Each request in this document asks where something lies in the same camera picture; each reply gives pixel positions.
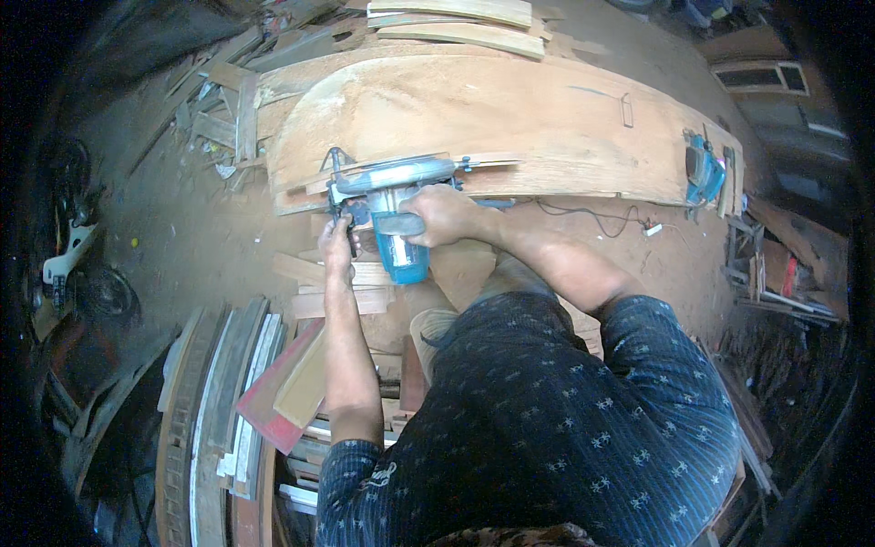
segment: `hand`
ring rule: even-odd
[[[322,235],[319,236],[318,245],[322,260],[325,262],[326,284],[340,281],[351,285],[353,282],[355,268],[353,268],[353,254],[347,238],[347,228],[352,221],[351,214],[341,216],[336,226],[332,219],[328,221],[322,230]],[[356,249],[361,249],[357,234],[353,234],[353,243]]]
[[[398,204],[399,213],[415,213],[423,218],[425,232],[405,236],[416,245],[449,245],[481,230],[484,208],[448,185],[424,186],[415,196]]]

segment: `blue electric planer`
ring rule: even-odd
[[[422,218],[413,213],[398,213],[398,204],[426,185],[448,184],[461,190],[462,181],[456,179],[456,170],[469,172],[474,167],[519,163],[519,160],[507,159],[472,161],[468,156],[463,157],[462,161],[454,161],[450,154],[444,152],[356,164],[353,158],[335,146],[325,156],[322,170],[331,171],[331,178],[326,185],[328,204],[335,220],[341,214],[351,214],[353,225],[350,229],[354,225],[373,221],[383,268],[395,283],[411,284],[427,278],[429,250],[413,245],[403,237],[422,234],[425,224]],[[511,207],[514,202],[487,200],[480,204],[486,207]]]
[[[714,156],[714,147],[707,134],[684,130],[687,141],[687,206],[698,209],[711,203],[726,180],[726,168]]]

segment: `dark blue patterned shirt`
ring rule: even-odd
[[[421,545],[486,526],[574,522],[609,545],[683,547],[739,458],[717,371],[671,307],[624,298],[586,353],[555,299],[473,306],[439,341],[434,380],[398,442],[332,447],[319,545]]]

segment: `window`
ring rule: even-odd
[[[802,66],[791,61],[743,61],[711,67],[727,93],[787,93],[809,95]]]

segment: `workshop floor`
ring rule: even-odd
[[[582,60],[659,89],[717,120],[722,117],[745,147],[745,187],[755,187],[766,173],[753,132],[734,103],[713,80],[692,45],[655,25],[641,22],[603,0],[553,0],[567,20],[558,31],[596,42],[608,55],[581,53]],[[117,167],[128,143],[157,112],[164,97],[165,74],[157,74],[138,90],[114,103],[80,127],[92,152],[96,177],[108,188],[102,206],[106,257],[134,285],[146,327],[183,323],[198,305],[245,305],[262,294],[274,312],[288,313],[296,286],[271,271],[275,251],[295,254],[313,249],[308,214],[276,217],[266,181],[244,189],[239,200],[220,201],[224,186],[213,168],[205,168],[200,150],[167,131],[129,179]],[[548,216],[536,204],[515,207],[509,214],[527,223],[542,223],[576,235],[637,276],[654,296],[675,307],[689,334],[717,340],[732,308],[732,295],[719,266],[725,257],[727,228],[713,213],[699,215],[700,224],[686,221],[679,208],[628,200],[549,200],[563,207],[589,207],[623,214],[635,204],[641,219],[672,225],[653,237],[629,223],[616,238],[607,237],[586,214]],[[604,221],[612,234],[621,221]],[[131,247],[131,239],[139,245]],[[375,321],[382,342],[396,349],[403,330],[399,313]],[[392,328],[385,328],[385,323]]]

